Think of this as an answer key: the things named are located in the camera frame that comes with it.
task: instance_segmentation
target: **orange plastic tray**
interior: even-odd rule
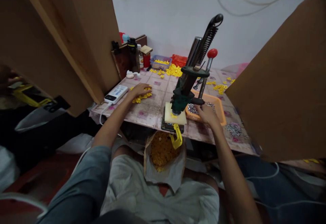
[[[191,91],[194,93],[195,97],[198,97],[199,92],[197,92],[195,90],[191,90]],[[216,112],[217,117],[219,118],[219,120],[221,122],[221,126],[225,126],[227,124],[227,121],[225,119],[224,110],[223,110],[223,106],[222,106],[222,101],[219,98],[208,95],[208,94],[203,94],[202,99],[205,102],[210,102],[210,103],[215,105],[215,112]],[[186,111],[186,117],[188,119],[195,120],[195,121],[198,121],[198,122],[203,122],[199,115],[193,114],[193,113],[188,111],[188,105],[185,108],[185,111]]]

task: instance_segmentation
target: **wooden panel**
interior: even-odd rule
[[[119,76],[111,41],[119,41],[112,0],[30,0],[96,103]]]
[[[0,59],[78,116],[92,98],[28,0],[0,0]]]
[[[103,80],[103,92],[119,81],[118,71],[111,55],[112,41],[121,45],[112,0],[72,0],[87,38],[95,63]]]
[[[326,0],[305,0],[226,90],[262,158],[326,157]]]

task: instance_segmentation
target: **table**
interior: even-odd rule
[[[207,81],[215,81],[217,85],[222,84],[223,81],[227,81],[227,85],[230,86],[230,80],[227,80],[228,77],[235,79],[236,74],[217,69],[211,69],[210,76],[208,77]],[[139,124],[145,127],[150,127],[156,130],[161,130],[165,102],[170,102],[173,95],[173,90],[177,85],[177,81],[178,77],[168,76],[165,74],[164,78],[161,79],[157,73],[147,71],[141,71],[140,76],[135,76],[133,79],[124,78],[119,84],[127,86],[128,88],[134,87],[140,82],[147,83],[152,86],[152,97],[142,99],[140,104],[134,104],[130,108],[125,121]],[[243,131],[242,137],[232,137],[229,131],[223,127],[224,135],[230,148],[238,152],[250,155],[258,155],[253,145],[251,144],[250,138],[248,137],[247,132],[241,122],[240,116],[237,114],[236,109],[228,99],[227,95],[219,95],[218,91],[213,89],[213,85],[206,85],[204,93],[216,96],[221,99],[227,123],[237,123],[240,125]],[[109,117],[114,109],[123,101],[125,96],[122,97],[122,99],[117,104],[111,105],[106,111],[104,111],[103,115]],[[106,102],[103,102],[100,105],[96,105],[91,110],[90,116],[100,114],[106,106]],[[184,126],[184,133],[182,135],[183,137],[194,139],[200,142],[215,144],[211,129],[205,124],[195,122],[193,120],[187,120],[187,124]],[[304,161],[288,161],[282,163],[303,168],[309,171],[326,173],[324,166],[313,162],[305,163]]]

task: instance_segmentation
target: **white wall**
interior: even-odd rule
[[[242,0],[221,1],[238,14],[260,8]],[[247,17],[226,13],[217,0],[113,0],[113,4],[119,31],[131,37],[146,34],[152,54],[164,56],[188,56],[194,37],[203,36],[210,19],[222,13],[224,21],[211,48],[219,52],[212,66],[223,68],[250,62],[302,1],[280,0]]]

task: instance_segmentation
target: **spring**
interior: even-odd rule
[[[215,37],[215,35],[217,33],[217,30],[218,30],[217,26],[212,26],[210,28],[209,34],[208,34],[208,36],[207,36],[207,38],[205,40],[203,48],[201,49],[200,54],[199,54],[199,56],[197,58],[196,65],[199,66],[203,62],[203,60],[205,58],[205,55],[206,55],[208,49],[210,48],[210,45],[211,45],[211,43],[212,43],[212,41],[213,41],[213,39],[214,39],[214,37]]]

